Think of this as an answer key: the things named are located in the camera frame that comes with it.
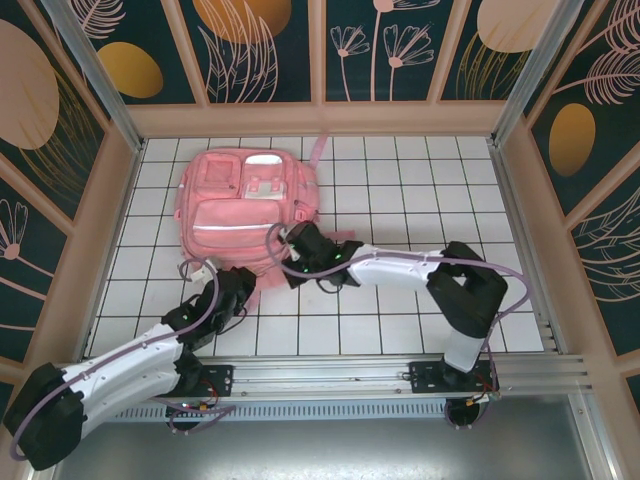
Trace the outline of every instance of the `decorative wallpaper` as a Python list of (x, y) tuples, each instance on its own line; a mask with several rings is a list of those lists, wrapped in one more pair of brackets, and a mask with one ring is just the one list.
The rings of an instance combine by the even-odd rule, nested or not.
[(627, 384), (629, 385), (629, 390), (631, 390), (631, 396), (636, 404), (638, 413), (640, 413), (640, 374), (627, 377)]
[(195, 102), (160, 0), (68, 3), (126, 104)]
[(326, 100), (425, 100), (449, 0), (328, 0)]
[(0, 179), (0, 360), (24, 360), (66, 240)]
[(0, 418), (2, 418), (5, 410), (9, 407), (11, 393), (13, 393), (13, 385), (0, 381)]
[(640, 348), (640, 169), (572, 235), (616, 353)]
[(311, 101), (307, 0), (180, 0), (211, 103)]
[(610, 1), (532, 127), (570, 212), (638, 143), (640, 0)]
[(0, 45), (0, 154), (73, 218), (104, 131), (16, 0)]
[(557, 0), (473, 0), (442, 100), (506, 100)]
[(529, 116), (529, 112), (531, 112), (531, 109), (533, 108), (533, 106), (538, 101), (538, 98), (540, 97), (540, 94), (542, 93), (542, 90), (544, 90), (544, 88), (547, 86), (547, 80), (548, 80), (549, 76), (551, 75), (551, 72), (553, 72), (556, 69), (556, 67), (558, 66), (558, 63), (560, 63), (560, 60), (564, 56), (564, 52), (566, 52), (567, 47), (573, 41), (573, 37), (575, 37), (576, 32), (578, 31), (578, 29), (582, 25), (582, 22), (584, 21), (584, 17), (586, 17), (587, 13), (589, 13), (589, 10), (593, 6), (593, 3), (594, 3), (594, 0), (584, 0), (584, 3), (582, 4), (582, 7), (580, 8), (580, 12), (578, 13), (578, 16), (576, 17), (575, 21), (573, 22), (573, 24), (571, 26), (571, 29), (569, 30), (569, 33), (567, 34), (567, 36), (565, 37), (564, 41), (562, 42), (562, 45), (560, 45), (560, 48), (556, 52), (556, 55), (555, 55), (553, 61), (549, 65), (549, 68), (547, 68), (547, 70), (544, 73), (543, 77), (540, 79), (540, 83), (538, 84), (538, 87), (533, 92), (533, 95), (531, 95), (531, 98), (529, 99), (529, 102), (524, 107), (525, 116), (527, 116), (527, 117)]

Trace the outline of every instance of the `white tile floor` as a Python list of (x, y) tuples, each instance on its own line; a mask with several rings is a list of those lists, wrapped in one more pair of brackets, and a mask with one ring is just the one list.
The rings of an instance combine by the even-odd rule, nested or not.
[[(138, 174), (98, 319), (87, 346), (96, 356), (140, 335), (196, 290), (185, 285), (173, 199), (182, 172), (214, 147), (284, 149), (308, 159), (315, 137), (151, 139)], [(521, 270), (484, 138), (335, 137), (318, 168), (321, 225), (353, 229), (364, 242), (400, 250), (469, 243), (488, 261)], [(505, 305), (521, 294), (515, 279)], [(426, 292), (315, 284), (264, 292), (255, 315), (200, 355), (439, 353), (451, 331)], [(540, 351), (531, 303), (491, 338), (499, 352)]]

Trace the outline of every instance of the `backpack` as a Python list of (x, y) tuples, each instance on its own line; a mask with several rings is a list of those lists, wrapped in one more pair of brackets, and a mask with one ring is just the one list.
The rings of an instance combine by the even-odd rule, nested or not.
[[(198, 154), (176, 194), (174, 218), (185, 257), (214, 257), (224, 269), (249, 268), (257, 276), (256, 292), (286, 283), (267, 252), (267, 231), (278, 222), (318, 220), (315, 169), (326, 140), (318, 138), (308, 164), (280, 150), (216, 148)], [(272, 250), (286, 258), (288, 248), (273, 237)]]

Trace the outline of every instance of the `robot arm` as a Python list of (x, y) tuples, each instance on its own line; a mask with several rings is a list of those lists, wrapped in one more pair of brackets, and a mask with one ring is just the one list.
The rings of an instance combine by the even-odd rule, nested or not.
[(126, 345), (64, 369), (47, 363), (34, 370), (4, 417), (3, 423), (12, 435), (50, 392), (108, 357), (142, 344), (97, 372), (85, 374), (36, 414), (18, 443), (36, 470), (63, 460), (84, 437), (115, 414), (151, 397), (189, 391), (200, 381), (202, 364), (193, 352), (211, 342), (233, 316), (240, 314), (255, 288), (255, 275), (245, 268), (219, 271), (217, 280), (219, 292), (213, 313), (189, 332), (171, 336), (206, 313), (214, 293), (212, 281), (201, 295), (171, 310), (159, 324)]
[[(455, 383), (459, 373), (467, 374), (473, 369), (507, 291), (507, 283), (488, 268), (426, 260), (427, 257), (447, 257), (482, 261), (467, 245), (451, 242), (442, 251), (419, 257), (403, 256), (402, 252), (357, 241), (336, 245), (310, 222), (295, 225), (281, 238), (292, 250), (291, 258), (283, 263), (296, 272), (323, 272), (348, 263), (347, 268), (325, 278), (338, 288), (343, 285), (393, 285), (416, 291), (426, 288), (453, 327), (443, 357), (443, 376)], [(286, 272), (285, 275), (292, 287), (307, 281)]]

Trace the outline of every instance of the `yellow circle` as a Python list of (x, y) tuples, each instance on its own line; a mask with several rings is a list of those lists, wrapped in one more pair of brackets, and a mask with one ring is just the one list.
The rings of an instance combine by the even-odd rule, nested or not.
[(56, 129), (55, 70), (31, 37), (0, 20), (0, 138), (18, 148), (43, 146)]
[(160, 67), (140, 47), (113, 42), (98, 50), (98, 57), (119, 92), (130, 97), (149, 98), (162, 90)]
[(584, 105), (570, 103), (558, 112), (549, 135), (551, 166), (563, 177), (585, 164), (596, 138), (596, 122)]
[[(247, 14), (245, 2), (251, 15)], [(291, 0), (193, 0), (193, 6), (209, 30), (232, 43), (257, 43), (260, 34), (255, 25), (260, 18), (273, 37), (284, 30), (291, 18)]]
[(478, 35), (496, 52), (518, 53), (538, 43), (557, 0), (483, 0)]

